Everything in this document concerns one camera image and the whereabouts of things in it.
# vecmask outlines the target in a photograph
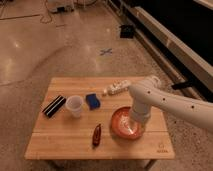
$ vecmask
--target speckled floor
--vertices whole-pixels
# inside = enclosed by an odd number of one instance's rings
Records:
[[[1,18],[44,13],[43,0],[7,3]],[[102,3],[72,13],[0,21],[0,170],[52,170],[27,161],[24,153],[50,79],[54,76],[145,76],[169,78],[137,40],[119,38],[119,22]],[[112,54],[100,51],[112,48]],[[213,136],[165,114],[175,160],[158,161],[153,171],[213,170]],[[142,170],[140,160],[59,161],[66,170]]]

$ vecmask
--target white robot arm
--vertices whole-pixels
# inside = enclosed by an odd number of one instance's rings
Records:
[[[161,81],[150,76],[129,87],[133,98],[130,116],[146,124],[150,118],[151,106],[156,106],[200,128],[213,133],[213,103],[173,95],[159,90]]]

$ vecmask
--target sponge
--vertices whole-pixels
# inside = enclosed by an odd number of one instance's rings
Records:
[[[90,110],[99,108],[101,106],[101,103],[97,99],[96,94],[88,94],[88,95],[86,95],[86,102],[89,105]]]

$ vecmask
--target paper cup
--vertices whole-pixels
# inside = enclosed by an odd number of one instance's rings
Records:
[[[83,98],[81,96],[70,96],[66,101],[66,108],[72,113],[75,118],[81,117]]]

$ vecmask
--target cable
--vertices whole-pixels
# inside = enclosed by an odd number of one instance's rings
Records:
[[[2,10],[1,10],[1,12],[0,12],[0,18],[2,17],[2,15],[3,15],[3,13],[4,13],[4,9],[5,9],[5,7],[6,7],[6,4],[7,4],[7,0],[5,0],[4,2],[3,2],[3,7],[2,7]]]
[[[94,0],[93,2],[86,4],[86,6],[93,5],[93,4],[95,4],[97,1],[98,1],[98,0]]]
[[[53,21],[53,19],[52,19],[52,16],[51,16],[48,8],[47,8],[47,0],[45,0],[44,5],[45,5],[45,8],[47,10],[47,14],[48,14],[49,20],[44,21],[45,16],[44,16],[44,14],[42,14],[41,15],[41,19],[40,19],[40,23],[42,23],[42,24],[48,24],[48,23],[51,23]]]
[[[41,14],[33,14],[33,15],[23,15],[23,16],[18,16],[18,17],[0,18],[0,21],[1,20],[14,20],[14,19],[21,19],[21,18],[37,17],[37,16],[41,16]]]

